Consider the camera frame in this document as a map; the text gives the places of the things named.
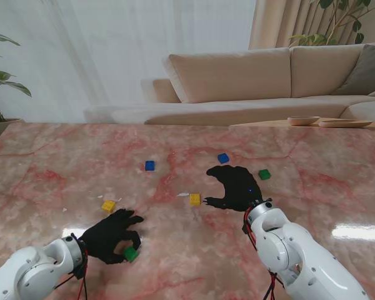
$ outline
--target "sofa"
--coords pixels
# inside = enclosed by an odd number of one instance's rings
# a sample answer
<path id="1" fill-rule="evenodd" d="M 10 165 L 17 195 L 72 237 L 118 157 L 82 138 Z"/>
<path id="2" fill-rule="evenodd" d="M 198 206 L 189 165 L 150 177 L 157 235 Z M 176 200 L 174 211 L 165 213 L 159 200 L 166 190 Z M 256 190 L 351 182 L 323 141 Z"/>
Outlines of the sofa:
<path id="1" fill-rule="evenodd" d="M 90 107 L 84 116 L 89 123 L 216 126 L 298 115 L 375 121 L 375 96 L 331 95 L 363 46 L 172 54 L 164 60 L 169 79 L 142 80 L 147 103 Z"/>

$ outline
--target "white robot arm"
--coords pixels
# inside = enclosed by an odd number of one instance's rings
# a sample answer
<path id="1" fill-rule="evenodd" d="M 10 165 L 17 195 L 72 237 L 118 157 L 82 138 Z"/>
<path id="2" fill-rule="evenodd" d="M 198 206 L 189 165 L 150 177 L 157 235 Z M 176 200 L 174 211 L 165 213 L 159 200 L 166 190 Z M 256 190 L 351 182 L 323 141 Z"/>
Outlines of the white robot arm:
<path id="1" fill-rule="evenodd" d="M 74 237 L 16 251 L 0 268 L 0 300 L 42 300 L 61 276 L 78 269 L 86 257 Z"/>
<path id="2" fill-rule="evenodd" d="M 294 300 L 369 300 L 349 271 L 271 202 L 258 204 L 247 221 L 260 260 Z"/>

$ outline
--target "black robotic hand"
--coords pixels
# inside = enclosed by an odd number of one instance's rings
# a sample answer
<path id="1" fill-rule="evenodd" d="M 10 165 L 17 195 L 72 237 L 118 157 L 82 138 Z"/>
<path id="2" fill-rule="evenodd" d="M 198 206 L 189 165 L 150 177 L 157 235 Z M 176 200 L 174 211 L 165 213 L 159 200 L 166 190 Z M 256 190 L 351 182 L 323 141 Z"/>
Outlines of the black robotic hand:
<path id="1" fill-rule="evenodd" d="M 85 231 L 79 239 L 85 243 L 87 253 L 106 264 L 119 264 L 125 260 L 123 255 L 114 253 L 120 241 L 132 241 L 133 248 L 138 250 L 141 245 L 138 233 L 126 229 L 144 219 L 141 216 L 132 217 L 133 214 L 134 211 L 119 209 Z"/>
<path id="2" fill-rule="evenodd" d="M 253 175 L 245 167 L 216 166 L 207 171 L 224 185 L 222 199 L 207 197 L 203 202 L 221 209 L 245 211 L 258 200 L 263 201 L 261 190 Z"/>

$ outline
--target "wooden side table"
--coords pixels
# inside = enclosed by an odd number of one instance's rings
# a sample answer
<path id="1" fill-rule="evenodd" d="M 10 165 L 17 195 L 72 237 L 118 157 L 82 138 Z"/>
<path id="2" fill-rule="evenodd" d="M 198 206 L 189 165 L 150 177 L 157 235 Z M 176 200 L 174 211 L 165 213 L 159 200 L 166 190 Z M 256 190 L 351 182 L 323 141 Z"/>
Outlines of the wooden side table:
<path id="1" fill-rule="evenodd" d="M 327 121 L 327 120 L 342 120 L 342 119 L 335 119 L 332 117 L 322 117 L 318 121 L 316 121 L 314 124 L 311 124 L 309 126 L 304 127 L 319 127 L 318 123 L 321 121 Z M 277 121 L 264 121 L 264 122 L 255 122 L 255 123 L 246 123 L 246 124 L 237 124 L 233 126 L 262 126 L 262 127 L 296 127 L 291 126 L 288 123 L 288 120 L 277 120 Z M 364 129 L 370 130 L 375 135 L 375 122 L 373 122 L 371 125 L 368 125 L 364 127 Z"/>

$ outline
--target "toy block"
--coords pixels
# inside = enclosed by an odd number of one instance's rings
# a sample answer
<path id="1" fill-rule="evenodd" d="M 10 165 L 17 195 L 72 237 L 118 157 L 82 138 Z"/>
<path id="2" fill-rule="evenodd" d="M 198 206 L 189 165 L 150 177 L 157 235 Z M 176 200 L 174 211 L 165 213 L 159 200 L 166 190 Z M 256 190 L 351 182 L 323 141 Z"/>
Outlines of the toy block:
<path id="1" fill-rule="evenodd" d="M 258 176 L 260 176 L 261 180 L 267 180 L 271 178 L 271 173 L 267 169 L 264 169 L 258 172 Z"/>
<path id="2" fill-rule="evenodd" d="M 226 155 L 226 153 L 222 153 L 218 156 L 218 161 L 221 163 L 221 164 L 225 164 L 229 161 L 229 157 L 228 155 Z"/>
<path id="3" fill-rule="evenodd" d="M 124 251 L 124 256 L 125 256 L 126 260 L 131 263 L 135 260 L 135 258 L 137 258 L 139 256 L 139 253 L 132 246 L 129 246 Z"/>
<path id="4" fill-rule="evenodd" d="M 190 194 L 190 204 L 191 205 L 200 205 L 200 194 Z"/>
<path id="5" fill-rule="evenodd" d="M 146 171 L 154 171 L 155 168 L 154 161 L 146 161 L 144 164 L 144 169 Z"/>
<path id="6" fill-rule="evenodd" d="M 105 201 L 101 208 L 109 213 L 112 213 L 115 208 L 115 202 L 114 201 Z"/>

